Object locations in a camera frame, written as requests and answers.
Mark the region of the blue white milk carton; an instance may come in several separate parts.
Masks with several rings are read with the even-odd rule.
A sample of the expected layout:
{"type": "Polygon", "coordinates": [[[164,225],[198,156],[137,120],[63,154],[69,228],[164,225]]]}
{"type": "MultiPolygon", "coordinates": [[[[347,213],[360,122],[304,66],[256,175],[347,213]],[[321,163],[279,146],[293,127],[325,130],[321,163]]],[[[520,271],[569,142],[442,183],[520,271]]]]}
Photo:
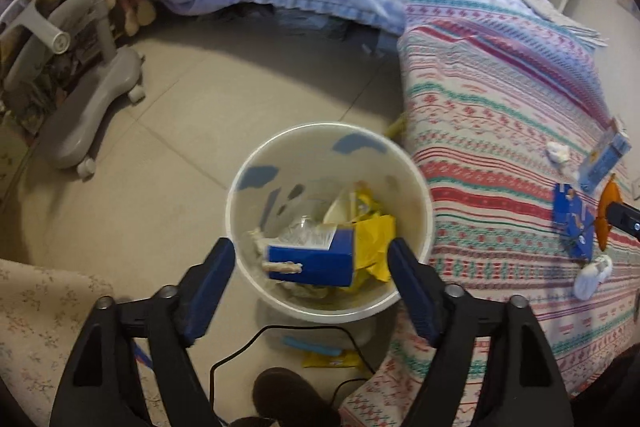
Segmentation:
{"type": "Polygon", "coordinates": [[[578,168],[579,186],[585,193],[596,191],[600,182],[631,150],[631,142],[623,121],[611,119],[598,143],[578,168]]]}

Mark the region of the white plastic wrapper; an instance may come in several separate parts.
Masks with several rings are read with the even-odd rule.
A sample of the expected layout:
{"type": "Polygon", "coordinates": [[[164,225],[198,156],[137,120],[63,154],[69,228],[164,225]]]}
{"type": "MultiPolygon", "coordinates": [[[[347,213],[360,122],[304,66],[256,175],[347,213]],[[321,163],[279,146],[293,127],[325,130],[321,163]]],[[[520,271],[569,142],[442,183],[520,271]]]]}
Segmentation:
{"type": "Polygon", "coordinates": [[[578,300],[589,300],[612,275],[613,261],[608,255],[600,255],[587,263],[577,274],[573,294],[578,300]]]}

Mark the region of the small white tissue wad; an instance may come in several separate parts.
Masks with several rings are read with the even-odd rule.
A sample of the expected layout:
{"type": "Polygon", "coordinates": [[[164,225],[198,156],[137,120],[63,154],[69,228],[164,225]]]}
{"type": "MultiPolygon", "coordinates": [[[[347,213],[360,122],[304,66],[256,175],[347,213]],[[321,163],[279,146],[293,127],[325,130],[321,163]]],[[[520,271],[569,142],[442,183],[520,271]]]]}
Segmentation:
{"type": "Polygon", "coordinates": [[[555,165],[565,165],[570,161],[570,148],[566,144],[549,141],[546,144],[546,154],[555,165]]]}

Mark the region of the yellow plastic wrapper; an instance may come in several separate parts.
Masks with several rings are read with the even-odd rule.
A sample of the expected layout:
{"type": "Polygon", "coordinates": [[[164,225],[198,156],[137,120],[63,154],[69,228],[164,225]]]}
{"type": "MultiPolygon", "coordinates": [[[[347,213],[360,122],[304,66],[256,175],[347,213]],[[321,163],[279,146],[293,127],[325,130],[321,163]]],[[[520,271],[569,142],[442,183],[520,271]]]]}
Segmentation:
{"type": "Polygon", "coordinates": [[[387,249],[396,237],[396,219],[377,213],[356,221],[354,230],[354,279],[352,288],[368,280],[388,283],[392,278],[387,265],[387,249]]]}

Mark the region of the white round trash bin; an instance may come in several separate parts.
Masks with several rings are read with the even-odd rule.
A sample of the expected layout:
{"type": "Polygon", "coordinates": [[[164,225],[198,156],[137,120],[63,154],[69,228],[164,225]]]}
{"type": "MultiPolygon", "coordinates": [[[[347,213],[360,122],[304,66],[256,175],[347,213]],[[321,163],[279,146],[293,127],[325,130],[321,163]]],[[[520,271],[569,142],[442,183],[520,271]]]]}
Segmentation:
{"type": "Polygon", "coordinates": [[[250,154],[226,202],[239,269],[260,299],[292,319],[346,324],[399,299],[387,246],[405,239],[427,261],[430,189],[397,144],[352,124],[303,124],[250,154]]]}

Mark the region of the striped patterned bed cover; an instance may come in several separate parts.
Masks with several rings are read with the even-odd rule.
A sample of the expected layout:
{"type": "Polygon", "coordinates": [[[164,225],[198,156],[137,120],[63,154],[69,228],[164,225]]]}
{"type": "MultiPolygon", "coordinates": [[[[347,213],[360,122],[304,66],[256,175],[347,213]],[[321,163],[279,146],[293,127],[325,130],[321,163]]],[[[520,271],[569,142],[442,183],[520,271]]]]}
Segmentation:
{"type": "Polygon", "coordinates": [[[611,114],[594,49],[540,17],[448,0],[410,0],[398,42],[407,150],[431,190],[428,261],[472,295],[526,297],[582,426],[634,426],[639,244],[608,240],[611,277],[586,301],[579,265],[552,225],[555,184],[570,181],[611,114]],[[555,165],[546,144],[570,148],[555,165]]]}

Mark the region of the floral beige rug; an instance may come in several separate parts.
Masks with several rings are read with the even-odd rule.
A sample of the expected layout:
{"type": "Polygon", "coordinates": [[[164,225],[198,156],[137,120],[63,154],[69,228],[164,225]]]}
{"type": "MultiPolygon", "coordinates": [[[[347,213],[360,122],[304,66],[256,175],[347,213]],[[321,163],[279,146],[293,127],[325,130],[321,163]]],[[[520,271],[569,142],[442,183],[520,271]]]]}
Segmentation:
{"type": "Polygon", "coordinates": [[[37,426],[47,426],[70,351],[94,303],[113,296],[95,275],[1,261],[1,379],[37,426]]]}

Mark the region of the dark slipper foot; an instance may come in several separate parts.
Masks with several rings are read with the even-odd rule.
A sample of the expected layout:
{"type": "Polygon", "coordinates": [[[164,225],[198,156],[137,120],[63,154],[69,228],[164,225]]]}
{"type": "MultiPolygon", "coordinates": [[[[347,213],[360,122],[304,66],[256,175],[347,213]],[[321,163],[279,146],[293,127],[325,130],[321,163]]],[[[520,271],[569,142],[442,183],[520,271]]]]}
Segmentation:
{"type": "Polygon", "coordinates": [[[252,399],[256,414],[232,421],[231,427],[330,427],[341,426],[340,413],[311,384],[284,367],[260,373],[252,399]]]}

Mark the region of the grey kids desk chair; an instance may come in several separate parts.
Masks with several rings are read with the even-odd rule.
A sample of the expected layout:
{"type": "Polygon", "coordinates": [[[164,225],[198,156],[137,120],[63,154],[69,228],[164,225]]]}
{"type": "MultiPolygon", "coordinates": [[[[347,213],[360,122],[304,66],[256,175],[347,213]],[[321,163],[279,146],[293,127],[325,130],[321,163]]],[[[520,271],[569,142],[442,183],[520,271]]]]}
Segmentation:
{"type": "Polygon", "coordinates": [[[121,98],[145,97],[142,56],[116,42],[105,0],[13,0],[1,10],[1,96],[54,168],[96,172],[91,151],[121,98]]]}

